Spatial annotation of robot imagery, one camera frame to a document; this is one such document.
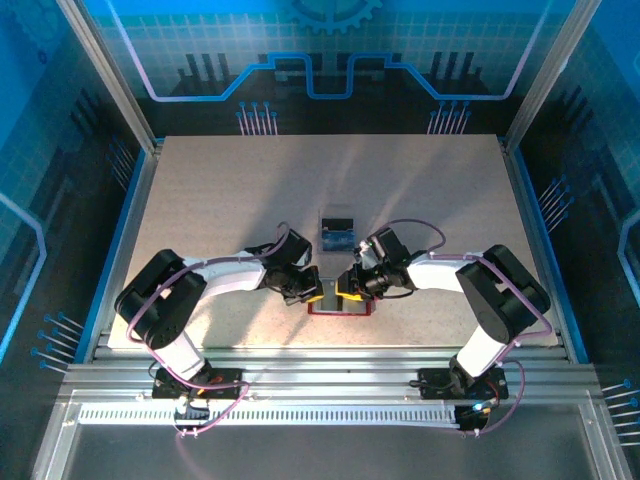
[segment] enclosure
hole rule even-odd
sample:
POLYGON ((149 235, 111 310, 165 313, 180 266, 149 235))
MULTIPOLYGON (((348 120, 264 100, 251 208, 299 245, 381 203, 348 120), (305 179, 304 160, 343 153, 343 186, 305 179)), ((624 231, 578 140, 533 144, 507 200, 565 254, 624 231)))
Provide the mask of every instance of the enclosure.
MULTIPOLYGON (((0 0, 3 478, 638 476, 638 19, 629 0, 0 0), (540 282, 552 333, 510 353, 526 388, 500 430, 442 432, 471 404, 410 386, 478 327, 459 292, 354 316, 262 289, 191 315, 251 387, 176 437, 118 294, 160 250, 233 255, 281 221, 333 288, 354 257, 331 218, 357 242, 427 220, 438 252, 503 244, 540 282)), ((524 387, 503 368, 502 414, 524 387)))

